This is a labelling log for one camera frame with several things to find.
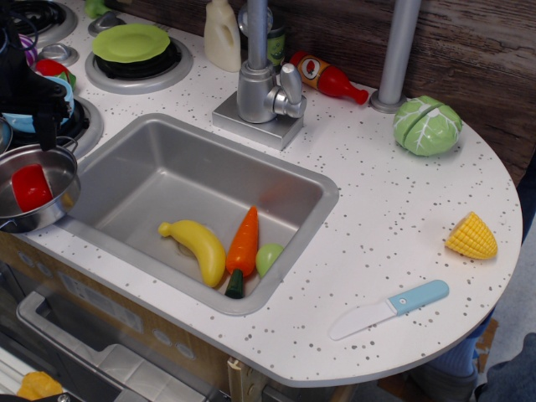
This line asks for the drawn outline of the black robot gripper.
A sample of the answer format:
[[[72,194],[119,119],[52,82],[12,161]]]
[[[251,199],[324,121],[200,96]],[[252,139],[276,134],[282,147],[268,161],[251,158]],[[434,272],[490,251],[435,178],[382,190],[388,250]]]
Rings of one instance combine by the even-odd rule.
[[[42,151],[56,147],[56,121],[71,115],[65,100],[67,89],[29,67],[15,71],[12,78],[1,79],[1,112],[33,117],[33,128]]]

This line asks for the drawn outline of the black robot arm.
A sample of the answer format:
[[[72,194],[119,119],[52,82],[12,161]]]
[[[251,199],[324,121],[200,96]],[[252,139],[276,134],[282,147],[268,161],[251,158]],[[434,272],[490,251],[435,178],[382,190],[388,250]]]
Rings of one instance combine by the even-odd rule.
[[[33,72],[12,20],[10,2],[1,2],[1,112],[28,115],[42,150],[56,147],[57,131],[70,106],[66,89]]]

